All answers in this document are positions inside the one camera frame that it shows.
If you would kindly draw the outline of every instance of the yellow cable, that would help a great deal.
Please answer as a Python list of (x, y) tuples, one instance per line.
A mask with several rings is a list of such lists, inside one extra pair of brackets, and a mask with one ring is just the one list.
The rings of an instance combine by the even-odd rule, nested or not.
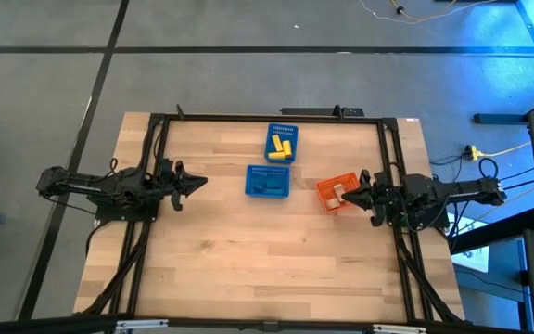
[[(436, 14), (434, 14), (434, 15), (430, 15), (430, 16), (425, 17), (425, 18), (414, 18), (413, 16), (407, 14), (407, 13), (405, 12), (405, 9), (403, 9), (403, 10), (401, 11), (401, 14), (402, 14), (403, 16), (405, 16), (405, 18), (407, 18), (407, 19), (412, 19), (412, 20), (414, 20), (414, 21), (420, 21), (420, 22), (421, 22), (421, 21), (425, 21), (425, 20), (429, 20), (429, 19), (435, 19), (435, 18), (438, 18), (438, 17), (442, 16), (442, 13), (444, 13), (444, 12), (447, 11), (450, 7), (452, 7), (452, 5), (454, 5), (454, 3), (456, 3), (456, 1), (457, 1), (457, 0), (452, 0), (452, 1), (451, 1), (449, 4), (447, 4), (444, 8), (442, 8), (441, 10), (439, 10), (438, 12), (436, 12)], [(393, 4), (393, 6), (394, 6), (395, 8), (399, 8), (399, 5), (397, 5), (397, 2), (396, 2), (395, 0), (390, 0), (390, 2)]]
[(478, 156), (479, 157), (497, 157), (497, 156), (502, 155), (504, 153), (512, 152), (512, 151), (514, 151), (516, 149), (523, 148), (523, 147), (525, 147), (526, 145), (529, 145), (529, 144), (530, 144), (530, 142), (527, 141), (527, 143), (521, 144), (521, 145), (519, 145), (517, 147), (508, 148), (508, 149), (505, 149), (503, 151), (496, 152), (496, 153), (482, 153), (482, 152), (479, 152)]

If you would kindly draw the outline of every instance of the concrete floor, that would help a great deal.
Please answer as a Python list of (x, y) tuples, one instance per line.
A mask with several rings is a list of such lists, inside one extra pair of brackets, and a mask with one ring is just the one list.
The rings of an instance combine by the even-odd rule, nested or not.
[[(363, 1), (378, 15), (396, 18), (388, 3)], [(534, 15), (534, 0), (524, 2)], [(0, 45), (105, 45), (119, 4), (118, 0), (0, 0)], [(425, 16), (443, 6), (425, 1), (406, 7), (414, 16)], [(507, 4), (487, 4), (448, 18), (404, 25), (376, 19), (358, 0), (140, 0), (129, 5), (118, 45), (533, 46), (533, 42), (515, 7)], [(65, 165), (100, 61), (99, 55), (0, 55), (0, 212), (7, 217), (0, 225), (0, 321), (17, 312), (50, 211), (50, 203), (36, 195), (36, 181), (44, 168)], [(466, 144), (492, 152), (528, 141), (526, 128), (479, 126), (471, 117), (477, 112), (523, 113), (532, 108), (534, 57), (117, 55), (110, 64), (80, 172), (107, 171), (124, 111), (173, 112), (176, 103), (185, 112), (361, 107), (367, 116), (420, 118), (430, 159), (458, 154)], [(496, 161), (502, 176), (533, 165), (530, 148)], [(454, 170), (448, 166), (434, 172), (448, 181)], [(478, 177), (477, 164), (465, 163), (461, 178)], [(70, 202), (92, 208), (79, 197)], [(486, 219), (496, 221), (533, 206), (534, 195)], [(476, 217), (486, 209), (469, 205), (467, 215)], [(35, 316), (70, 314), (91, 228), (91, 216), (67, 210)], [(475, 316), (476, 307), (471, 306), (484, 298), (469, 298), (465, 312), (470, 320), (491, 325), (491, 319)], [(497, 314), (503, 316), (509, 307), (498, 308)]]

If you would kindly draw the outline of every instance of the wooden table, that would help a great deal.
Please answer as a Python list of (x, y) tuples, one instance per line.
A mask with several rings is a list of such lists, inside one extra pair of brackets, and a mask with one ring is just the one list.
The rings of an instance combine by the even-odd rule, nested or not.
[[(139, 161), (148, 119), (148, 113), (125, 114), (114, 154), (119, 168)], [(182, 212), (162, 201), (151, 227), (136, 315), (406, 320), (391, 229), (372, 227), (370, 213), (357, 207), (326, 214), (315, 192), (315, 183), (325, 178), (382, 171), (375, 126), (296, 125), (299, 143), (289, 198), (258, 199), (245, 195), (245, 176), (247, 165), (266, 164), (267, 123), (170, 123), (165, 156), (182, 160), (188, 172), (209, 182), (182, 200)], [(407, 173), (430, 175), (419, 121), (401, 119), (399, 125)], [(114, 275), (125, 226), (111, 223), (93, 237), (75, 311), (89, 306)], [(463, 316), (446, 240), (428, 229), (420, 233), (420, 242), (429, 281)], [(121, 310), (129, 287), (127, 279)]]

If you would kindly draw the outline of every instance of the blue bin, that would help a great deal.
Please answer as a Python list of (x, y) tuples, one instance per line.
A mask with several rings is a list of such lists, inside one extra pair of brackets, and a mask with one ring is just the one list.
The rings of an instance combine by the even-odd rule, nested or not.
[(251, 197), (286, 198), (289, 196), (289, 168), (249, 165), (245, 194)]
[[(275, 145), (271, 138), (272, 135), (279, 135), (279, 139), (289, 140), (292, 145), (292, 158), (288, 159), (269, 159), (269, 153), (275, 152)], [(267, 131), (267, 141), (265, 142), (265, 159), (269, 162), (286, 163), (290, 164), (296, 160), (296, 151), (298, 150), (298, 127), (289, 124), (269, 124), (269, 130)]]

